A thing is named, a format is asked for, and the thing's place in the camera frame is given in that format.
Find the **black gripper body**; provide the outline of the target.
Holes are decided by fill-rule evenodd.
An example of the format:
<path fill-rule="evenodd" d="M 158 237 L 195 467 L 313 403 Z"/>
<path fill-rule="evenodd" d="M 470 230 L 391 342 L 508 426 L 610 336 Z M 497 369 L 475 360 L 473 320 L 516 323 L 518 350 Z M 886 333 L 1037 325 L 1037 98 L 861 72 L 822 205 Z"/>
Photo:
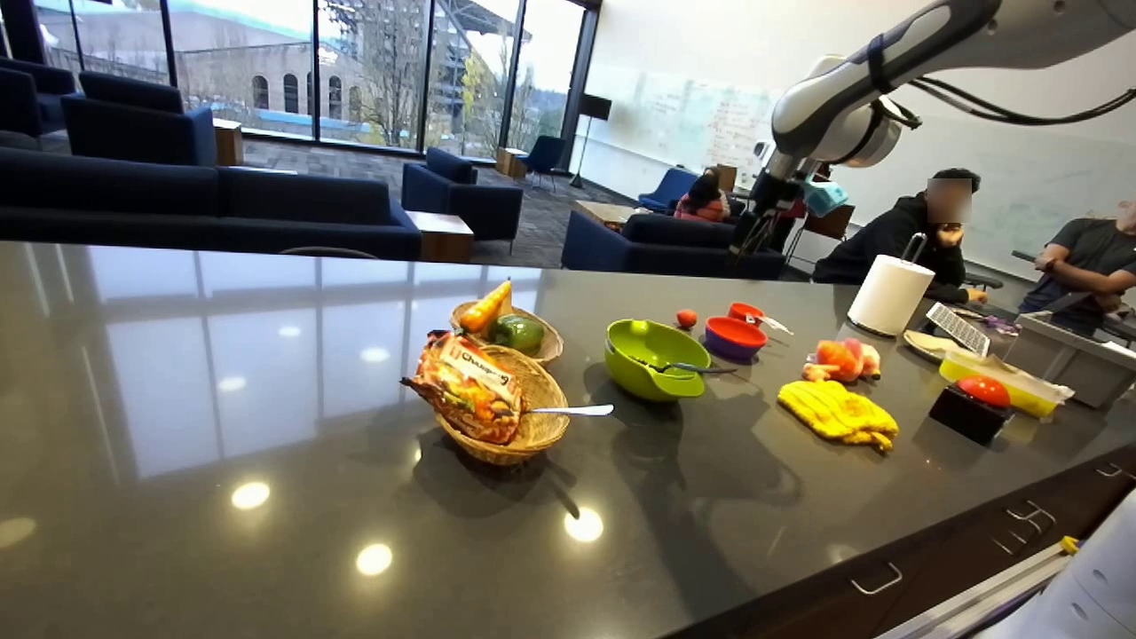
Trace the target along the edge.
<path fill-rule="evenodd" d="M 760 173 L 735 220 L 739 253 L 781 253 L 803 217 L 803 179 Z"/>

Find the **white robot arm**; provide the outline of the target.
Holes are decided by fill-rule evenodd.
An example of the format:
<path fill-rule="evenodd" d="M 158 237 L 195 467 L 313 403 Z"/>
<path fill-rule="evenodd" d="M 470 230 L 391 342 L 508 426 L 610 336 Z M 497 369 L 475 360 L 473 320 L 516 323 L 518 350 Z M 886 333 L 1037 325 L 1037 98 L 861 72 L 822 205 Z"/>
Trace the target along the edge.
<path fill-rule="evenodd" d="M 957 108 L 997 125 L 1056 126 L 1105 116 L 1123 93 L 1078 114 L 1032 116 L 936 82 L 949 66 L 1056 66 L 1136 29 L 1136 0 L 932 0 L 863 49 L 822 65 L 772 108 L 772 157 L 751 190 L 735 253 L 757 255 L 776 230 L 776 205 L 803 190 L 818 165 L 875 165 L 921 116 L 890 98 L 916 85 Z"/>

